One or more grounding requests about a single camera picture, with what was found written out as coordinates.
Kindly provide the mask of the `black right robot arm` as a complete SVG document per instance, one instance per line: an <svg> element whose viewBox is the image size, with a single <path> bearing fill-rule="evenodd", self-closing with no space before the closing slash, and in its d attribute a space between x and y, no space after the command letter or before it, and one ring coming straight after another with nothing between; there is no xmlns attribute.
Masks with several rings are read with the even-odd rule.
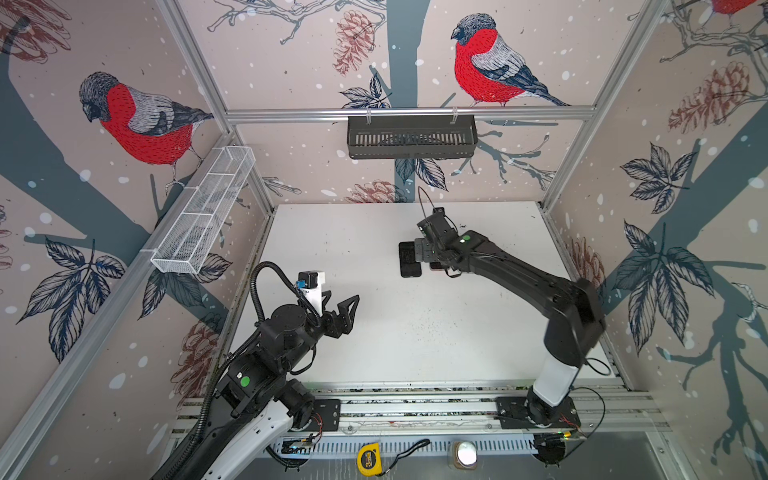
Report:
<svg viewBox="0 0 768 480"><path fill-rule="evenodd" d="M417 241L426 262L438 262L460 273L484 277L529 303L547 320L547 350L541 373L529 388L527 417L538 426L556 420L587 355L605 332L605 315L593 283L572 281L545 272L502 250L475 232L442 232L418 225Z"/></svg>

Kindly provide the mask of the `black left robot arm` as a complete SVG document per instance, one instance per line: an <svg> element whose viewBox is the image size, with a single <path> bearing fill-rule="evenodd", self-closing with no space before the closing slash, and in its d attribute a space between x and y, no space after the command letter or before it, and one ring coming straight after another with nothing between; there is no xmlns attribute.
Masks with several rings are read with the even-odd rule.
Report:
<svg viewBox="0 0 768 480"><path fill-rule="evenodd" d="M354 295L325 311L315 323L309 306L278 307L259 323L251 337L217 372L208 388L198 420L155 479L202 479L236 435L253 423L273 401L283 403L291 425L305 425L312 415L314 397L297 380L305 355L316 352L324 337L339 338L352 331L360 297Z"/></svg>

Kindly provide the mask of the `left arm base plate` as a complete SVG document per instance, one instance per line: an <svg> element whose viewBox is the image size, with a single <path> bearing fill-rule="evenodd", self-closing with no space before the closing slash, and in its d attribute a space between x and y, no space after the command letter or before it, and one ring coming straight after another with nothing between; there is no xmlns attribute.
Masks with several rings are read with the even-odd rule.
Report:
<svg viewBox="0 0 768 480"><path fill-rule="evenodd" d="M339 399L316 399L313 403L311 422L306 428L309 432L337 432L341 417Z"/></svg>

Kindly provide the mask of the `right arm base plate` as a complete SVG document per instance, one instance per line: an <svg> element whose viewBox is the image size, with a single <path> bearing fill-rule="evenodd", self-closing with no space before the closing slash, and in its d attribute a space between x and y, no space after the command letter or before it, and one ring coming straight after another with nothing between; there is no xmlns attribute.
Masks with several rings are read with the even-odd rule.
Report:
<svg viewBox="0 0 768 480"><path fill-rule="evenodd" d="M495 419L504 430L578 429L581 421L573 399L566 396L556 407L522 396L497 397Z"/></svg>

